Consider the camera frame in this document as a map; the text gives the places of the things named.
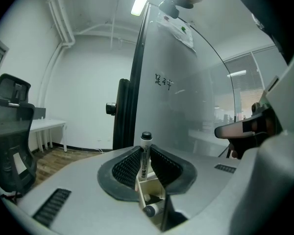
office chair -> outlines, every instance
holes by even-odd
[[[30,84],[8,74],[0,77],[0,187],[24,195],[36,179],[37,164],[28,148],[35,107]]]

